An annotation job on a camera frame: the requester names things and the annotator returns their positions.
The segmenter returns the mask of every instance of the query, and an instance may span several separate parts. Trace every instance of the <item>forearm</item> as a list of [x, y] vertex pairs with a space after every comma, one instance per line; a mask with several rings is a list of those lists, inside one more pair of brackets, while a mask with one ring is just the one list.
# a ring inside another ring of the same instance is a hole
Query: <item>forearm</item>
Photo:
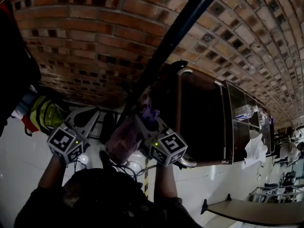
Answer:
[[46, 170], [44, 171], [38, 187], [55, 188], [61, 187], [63, 176], [66, 171], [66, 165], [53, 155]]
[[154, 202], [161, 202], [163, 198], [176, 197], [177, 190], [172, 165], [163, 167], [158, 164], [156, 167]]

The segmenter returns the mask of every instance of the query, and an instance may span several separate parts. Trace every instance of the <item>red cloth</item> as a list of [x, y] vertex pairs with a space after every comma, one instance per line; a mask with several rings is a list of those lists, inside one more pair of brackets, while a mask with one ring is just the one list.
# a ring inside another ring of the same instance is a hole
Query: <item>red cloth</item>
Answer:
[[39, 129], [35, 127], [35, 125], [28, 119], [27, 116], [23, 116], [22, 122], [24, 123], [25, 127], [29, 129], [32, 133], [39, 131]]

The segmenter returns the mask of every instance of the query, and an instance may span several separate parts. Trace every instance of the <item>person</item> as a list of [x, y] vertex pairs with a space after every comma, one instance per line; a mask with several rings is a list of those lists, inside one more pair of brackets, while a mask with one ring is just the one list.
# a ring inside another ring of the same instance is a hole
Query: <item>person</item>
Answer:
[[275, 164], [283, 162], [293, 162], [301, 153], [304, 148], [304, 142], [300, 142], [298, 145], [293, 143], [290, 138], [287, 139], [287, 142], [282, 142], [281, 147], [275, 146], [275, 153], [277, 158], [280, 158], [279, 161]]
[[102, 162], [61, 187], [66, 164], [53, 156], [14, 227], [201, 227], [177, 196], [172, 165], [157, 165], [153, 203], [131, 176]]

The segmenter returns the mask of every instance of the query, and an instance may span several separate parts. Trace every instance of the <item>backpack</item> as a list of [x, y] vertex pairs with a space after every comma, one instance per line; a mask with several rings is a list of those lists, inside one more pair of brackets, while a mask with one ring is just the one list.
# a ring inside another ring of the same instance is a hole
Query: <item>backpack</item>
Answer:
[[37, 129], [50, 135], [52, 130], [59, 126], [69, 113], [70, 110], [62, 99], [40, 95], [34, 101], [28, 115]]

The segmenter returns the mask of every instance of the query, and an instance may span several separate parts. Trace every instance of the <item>black clothing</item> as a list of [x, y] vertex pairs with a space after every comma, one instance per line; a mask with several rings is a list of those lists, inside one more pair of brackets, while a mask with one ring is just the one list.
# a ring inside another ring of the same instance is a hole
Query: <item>black clothing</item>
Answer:
[[181, 204], [147, 200], [129, 175], [104, 169], [76, 172], [59, 189], [37, 188], [18, 214], [15, 227], [200, 228]]

